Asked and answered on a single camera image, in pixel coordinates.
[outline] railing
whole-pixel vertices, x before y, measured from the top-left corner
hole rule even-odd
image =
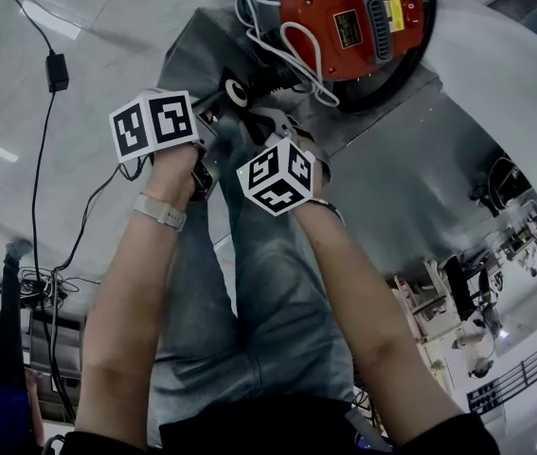
[[[518,366],[468,393],[470,410],[485,414],[511,400],[537,382],[537,352]]]

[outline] power adapter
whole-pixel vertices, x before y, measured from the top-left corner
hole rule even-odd
[[[57,93],[68,89],[70,78],[68,77],[68,68],[63,54],[56,54],[51,50],[45,60],[45,71],[47,73],[49,93]]]

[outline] blue jeans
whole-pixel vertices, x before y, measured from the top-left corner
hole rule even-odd
[[[305,234],[291,214],[275,218],[243,197],[236,170],[250,154],[235,120],[224,120],[220,139],[238,317],[209,239],[206,203],[192,203],[152,372],[150,446],[161,445],[160,426],[214,403],[292,393],[352,400],[351,355]]]

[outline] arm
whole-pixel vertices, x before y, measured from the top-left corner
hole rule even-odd
[[[421,360],[390,289],[328,209],[304,204],[308,235],[331,307],[388,435],[397,446],[461,414]]]
[[[157,153],[144,192],[184,212],[196,159],[189,145]],[[133,212],[85,328],[76,430],[146,448],[152,365],[176,241],[175,229]]]
[[[37,395],[37,378],[29,370],[26,370],[26,387],[28,391],[28,403],[30,404],[34,441],[38,446],[44,446],[45,429],[43,428],[43,417],[41,416],[41,406],[39,405],[39,397]]]

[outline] leg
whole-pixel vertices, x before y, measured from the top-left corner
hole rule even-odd
[[[476,306],[470,298],[468,282],[466,281],[457,256],[449,260],[443,269],[449,280],[451,295],[456,303],[457,314],[461,321],[465,321],[476,310]]]
[[[24,388],[24,354],[20,314],[20,261],[8,254],[3,266],[0,314],[0,378],[9,386]]]
[[[150,446],[160,446],[160,426],[195,416],[211,403],[245,397],[254,384],[209,238],[206,203],[188,207],[167,294],[167,322],[152,371]]]
[[[239,318],[263,391],[351,400],[350,352],[308,241],[291,214],[275,218],[243,197],[236,170],[250,159],[248,146],[238,126],[223,134],[229,148],[222,188],[236,251]]]

